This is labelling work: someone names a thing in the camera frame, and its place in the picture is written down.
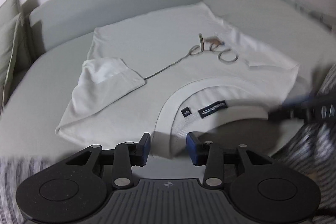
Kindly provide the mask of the white printed t-shirt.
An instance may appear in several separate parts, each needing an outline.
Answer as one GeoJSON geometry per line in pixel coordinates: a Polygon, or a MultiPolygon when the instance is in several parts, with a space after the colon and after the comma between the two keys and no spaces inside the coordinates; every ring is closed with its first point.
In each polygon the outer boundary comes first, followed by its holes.
{"type": "Polygon", "coordinates": [[[216,17],[202,2],[94,30],[56,134],[104,149],[148,132],[172,158],[186,135],[268,116],[294,87],[299,63],[216,17]]]}

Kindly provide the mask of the striped grey blanket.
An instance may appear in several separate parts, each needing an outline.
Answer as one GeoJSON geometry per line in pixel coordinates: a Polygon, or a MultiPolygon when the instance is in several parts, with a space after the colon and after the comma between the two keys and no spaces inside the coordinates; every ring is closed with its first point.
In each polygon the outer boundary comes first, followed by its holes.
{"type": "MultiPolygon", "coordinates": [[[[319,95],[333,92],[331,68],[319,95]]],[[[114,188],[116,147],[73,144],[79,150],[60,159],[1,157],[1,223],[335,221],[335,122],[304,123],[273,156],[220,146],[223,187],[202,185],[205,166],[185,146],[172,158],[150,148],[146,165],[131,168],[134,186],[114,188]]]]}

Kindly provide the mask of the grey sofa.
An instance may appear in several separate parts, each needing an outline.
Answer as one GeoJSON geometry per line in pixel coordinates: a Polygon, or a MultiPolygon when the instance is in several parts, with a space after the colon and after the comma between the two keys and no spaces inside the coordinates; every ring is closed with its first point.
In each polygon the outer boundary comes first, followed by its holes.
{"type": "Polygon", "coordinates": [[[60,159],[79,150],[56,136],[93,30],[173,5],[203,1],[216,15],[300,63],[303,87],[316,89],[335,62],[335,37],[286,0],[30,0],[26,35],[34,63],[14,78],[1,115],[1,156],[60,159]]]}

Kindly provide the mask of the front grey cushion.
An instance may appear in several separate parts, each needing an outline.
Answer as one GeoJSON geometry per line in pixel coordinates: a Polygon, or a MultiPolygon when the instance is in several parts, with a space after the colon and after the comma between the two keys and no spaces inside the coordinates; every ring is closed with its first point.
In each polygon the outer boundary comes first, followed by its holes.
{"type": "Polygon", "coordinates": [[[25,41],[23,23],[18,13],[1,26],[1,111],[9,99],[18,48],[25,41]]]}

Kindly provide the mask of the grey cushion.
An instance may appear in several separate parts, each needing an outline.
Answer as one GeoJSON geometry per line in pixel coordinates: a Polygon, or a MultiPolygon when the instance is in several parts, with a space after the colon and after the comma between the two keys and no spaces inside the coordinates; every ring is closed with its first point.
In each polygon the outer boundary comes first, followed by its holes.
{"type": "Polygon", "coordinates": [[[21,4],[19,0],[6,0],[0,7],[0,25],[12,20],[21,12],[21,4]]]}
{"type": "Polygon", "coordinates": [[[18,48],[25,41],[23,23],[18,13],[1,26],[1,111],[9,99],[18,48]]]}

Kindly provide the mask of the rear grey cushion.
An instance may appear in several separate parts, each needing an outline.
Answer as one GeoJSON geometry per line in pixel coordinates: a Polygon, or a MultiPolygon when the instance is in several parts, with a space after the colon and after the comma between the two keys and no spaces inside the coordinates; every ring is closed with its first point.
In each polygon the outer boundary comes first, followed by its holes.
{"type": "Polygon", "coordinates": [[[21,12],[21,4],[19,0],[6,0],[0,7],[0,25],[12,20],[21,12]]]}

